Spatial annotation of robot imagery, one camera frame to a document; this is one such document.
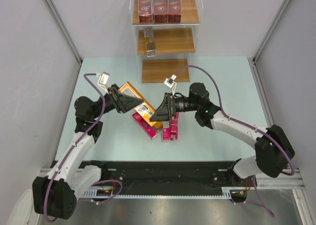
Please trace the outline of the orange toothpaste box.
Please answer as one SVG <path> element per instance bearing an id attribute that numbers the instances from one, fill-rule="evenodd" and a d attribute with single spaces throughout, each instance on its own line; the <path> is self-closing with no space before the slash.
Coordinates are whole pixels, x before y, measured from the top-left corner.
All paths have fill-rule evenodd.
<path id="1" fill-rule="evenodd" d="M 142 99 L 144 102 L 136 106 L 135 111 L 148 123 L 150 126 L 154 127 L 156 130 L 162 128 L 161 122 L 151 122 L 150 118 L 156 112 L 156 110 L 149 104 L 149 102 L 141 95 L 141 93 L 130 83 L 126 82 L 119 88 L 119 92 L 128 96 L 136 97 Z"/>

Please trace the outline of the pink Be You toothpaste box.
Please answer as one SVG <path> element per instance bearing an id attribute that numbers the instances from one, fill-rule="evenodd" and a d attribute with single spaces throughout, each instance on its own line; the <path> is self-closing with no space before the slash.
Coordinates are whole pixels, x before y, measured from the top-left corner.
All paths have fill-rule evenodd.
<path id="1" fill-rule="evenodd" d="M 133 119 L 137 122 L 137 124 L 142 128 L 142 130 L 146 133 L 146 135 L 151 139 L 155 139 L 158 136 L 156 129 L 150 126 L 137 112 L 132 114 Z"/>

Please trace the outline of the silver gold R.O toothpaste box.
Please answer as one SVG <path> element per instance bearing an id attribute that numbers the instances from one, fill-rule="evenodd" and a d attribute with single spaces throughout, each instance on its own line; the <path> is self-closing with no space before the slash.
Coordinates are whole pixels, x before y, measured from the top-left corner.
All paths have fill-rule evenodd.
<path id="1" fill-rule="evenodd" d="M 145 40 L 147 57 L 157 56 L 156 42 L 155 42 L 155 37 L 154 37 L 154 32 L 153 32 L 152 27 L 145 27 L 143 32 L 144 32 L 144 40 Z"/>

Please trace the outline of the red foil toothpaste box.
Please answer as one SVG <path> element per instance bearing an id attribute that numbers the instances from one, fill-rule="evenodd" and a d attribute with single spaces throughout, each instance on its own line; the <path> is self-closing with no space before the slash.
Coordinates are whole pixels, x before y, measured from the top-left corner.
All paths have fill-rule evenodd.
<path id="1" fill-rule="evenodd" d="M 152 2 L 151 0 L 138 0 L 138 16 L 140 24 L 152 23 Z"/>

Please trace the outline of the red 3D toothpaste box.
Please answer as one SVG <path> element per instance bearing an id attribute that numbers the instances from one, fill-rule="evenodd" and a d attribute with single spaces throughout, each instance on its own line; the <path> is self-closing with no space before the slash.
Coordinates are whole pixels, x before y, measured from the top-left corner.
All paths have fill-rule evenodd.
<path id="1" fill-rule="evenodd" d="M 182 0 L 168 0 L 168 23 L 180 23 L 182 16 Z"/>

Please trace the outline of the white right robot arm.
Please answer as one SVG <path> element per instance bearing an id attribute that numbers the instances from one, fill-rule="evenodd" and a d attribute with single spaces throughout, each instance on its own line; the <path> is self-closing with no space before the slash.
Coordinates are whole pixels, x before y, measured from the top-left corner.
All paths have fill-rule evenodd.
<path id="1" fill-rule="evenodd" d="M 166 92 L 150 121 L 167 122 L 177 113 L 189 111 L 195 112 L 195 120 L 201 127 L 227 133 L 254 149 L 254 156 L 238 159 L 228 168 L 228 181 L 233 186 L 239 186 L 247 177 L 260 173 L 277 178 L 295 156 L 280 126 L 257 127 L 226 115 L 209 100 L 209 92 L 203 83 L 191 84 L 188 96 L 175 97 Z"/>

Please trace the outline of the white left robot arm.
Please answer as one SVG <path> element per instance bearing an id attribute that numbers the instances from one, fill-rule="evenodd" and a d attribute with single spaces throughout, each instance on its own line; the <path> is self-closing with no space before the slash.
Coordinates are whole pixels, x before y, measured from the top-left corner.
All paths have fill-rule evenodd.
<path id="1" fill-rule="evenodd" d="M 74 137 L 62 158 L 44 177 L 36 177 L 32 184 L 34 210 L 44 215 L 50 223 L 56 219 L 69 219 L 74 213 L 81 195 L 94 183 L 104 185 L 109 173 L 97 165 L 77 170 L 82 160 L 101 135 L 105 113 L 116 110 L 126 113 L 144 101 L 141 98 L 120 93 L 117 85 L 111 85 L 107 94 L 97 101 L 86 96 L 75 100 L 76 128 Z"/>

